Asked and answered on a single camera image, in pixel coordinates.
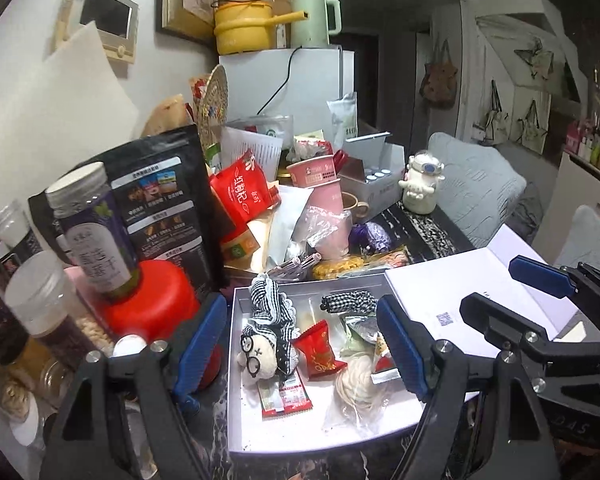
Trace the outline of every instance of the wall-mounted screen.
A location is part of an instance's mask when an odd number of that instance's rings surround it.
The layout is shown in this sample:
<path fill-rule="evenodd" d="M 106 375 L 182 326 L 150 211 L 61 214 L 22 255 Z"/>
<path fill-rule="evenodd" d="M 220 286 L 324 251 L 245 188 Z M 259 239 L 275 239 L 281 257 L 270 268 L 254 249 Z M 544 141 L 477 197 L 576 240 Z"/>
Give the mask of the wall-mounted screen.
<path fill-rule="evenodd" d="M 127 38 L 130 14 L 131 8 L 118 0 L 84 0 L 80 23 L 96 22 L 98 30 Z"/>

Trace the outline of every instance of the blue gripper pad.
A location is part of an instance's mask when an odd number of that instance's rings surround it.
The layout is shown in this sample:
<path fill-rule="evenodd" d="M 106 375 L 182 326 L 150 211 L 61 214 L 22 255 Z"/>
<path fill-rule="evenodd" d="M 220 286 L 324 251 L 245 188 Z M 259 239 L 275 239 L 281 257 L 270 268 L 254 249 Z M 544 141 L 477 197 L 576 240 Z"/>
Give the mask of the blue gripper pad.
<path fill-rule="evenodd" d="M 426 378 L 426 363 L 430 361 L 427 354 L 431 354 L 433 338 L 421 323 L 408 318 L 394 296 L 383 296 L 378 301 L 376 318 L 378 328 L 400 372 L 404 387 L 415 394 L 418 400 L 426 402 L 430 394 Z"/>
<path fill-rule="evenodd" d="M 509 274 L 517 282 L 542 290 L 554 298 L 568 298 L 576 291 L 565 272 L 526 256 L 516 256 L 510 261 Z"/>
<path fill-rule="evenodd" d="M 211 352 L 226 324 L 226 316 L 226 300 L 218 294 L 178 363 L 178 378 L 173 394 L 179 401 L 185 402 L 187 394 L 198 389 Z"/>

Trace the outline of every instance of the yellow pot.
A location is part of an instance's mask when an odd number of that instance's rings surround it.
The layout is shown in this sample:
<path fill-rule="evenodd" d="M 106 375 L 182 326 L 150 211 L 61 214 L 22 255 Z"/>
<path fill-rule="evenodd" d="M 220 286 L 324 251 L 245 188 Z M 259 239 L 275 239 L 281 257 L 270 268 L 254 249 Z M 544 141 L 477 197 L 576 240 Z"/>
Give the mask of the yellow pot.
<path fill-rule="evenodd" d="M 274 16 L 267 2 L 232 2 L 216 10 L 216 45 L 218 54 L 235 54 L 268 50 L 276 47 L 276 25 L 306 20 L 299 10 Z"/>

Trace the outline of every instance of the wooden frame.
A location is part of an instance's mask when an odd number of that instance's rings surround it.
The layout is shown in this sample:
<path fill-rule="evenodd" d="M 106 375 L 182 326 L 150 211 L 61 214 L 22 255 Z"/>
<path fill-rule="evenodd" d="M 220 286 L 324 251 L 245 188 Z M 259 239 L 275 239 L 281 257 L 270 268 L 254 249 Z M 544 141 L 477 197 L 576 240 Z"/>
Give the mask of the wooden frame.
<path fill-rule="evenodd" d="M 187 40 L 211 43 L 214 24 L 183 6 L 183 0 L 156 0 L 156 30 Z"/>

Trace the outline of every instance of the black marble table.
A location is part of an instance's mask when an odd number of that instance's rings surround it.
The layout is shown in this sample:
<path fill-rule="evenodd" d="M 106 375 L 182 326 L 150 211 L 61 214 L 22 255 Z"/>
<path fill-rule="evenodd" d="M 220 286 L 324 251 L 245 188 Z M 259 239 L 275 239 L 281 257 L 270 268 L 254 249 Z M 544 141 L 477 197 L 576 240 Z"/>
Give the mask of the black marble table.
<path fill-rule="evenodd" d="M 440 208 L 427 216 L 396 203 L 373 221 L 390 234 L 394 246 L 407 248 L 410 263 L 472 250 L 474 247 Z M 192 436 L 205 449 L 214 480 L 388 480 L 400 462 L 414 428 L 358 446 L 314 454 L 232 459 L 227 447 L 227 368 L 229 326 L 221 337 L 224 360 L 216 380 L 197 394 L 202 409 L 188 421 Z"/>

